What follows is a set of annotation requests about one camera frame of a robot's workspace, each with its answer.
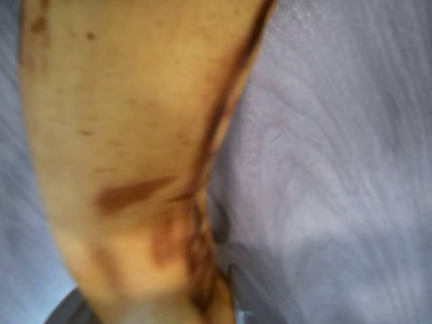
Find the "gripper right finger with grey tip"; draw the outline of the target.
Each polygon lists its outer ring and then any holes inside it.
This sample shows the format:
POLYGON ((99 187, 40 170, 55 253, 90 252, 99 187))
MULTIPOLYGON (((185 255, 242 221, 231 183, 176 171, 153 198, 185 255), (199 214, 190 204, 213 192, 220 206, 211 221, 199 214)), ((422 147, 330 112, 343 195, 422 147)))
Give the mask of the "gripper right finger with grey tip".
POLYGON ((267 305, 250 278, 235 265, 231 265, 231 293, 236 323, 268 323, 267 305))

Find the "gripper left finger with grey tip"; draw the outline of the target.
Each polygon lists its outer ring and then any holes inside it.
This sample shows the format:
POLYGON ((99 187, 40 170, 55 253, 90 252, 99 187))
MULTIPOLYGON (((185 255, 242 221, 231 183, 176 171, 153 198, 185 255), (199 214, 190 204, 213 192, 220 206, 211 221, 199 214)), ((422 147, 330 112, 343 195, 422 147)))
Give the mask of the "gripper left finger with grey tip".
POLYGON ((45 324, 101 324, 101 321, 76 288, 59 303, 45 324))

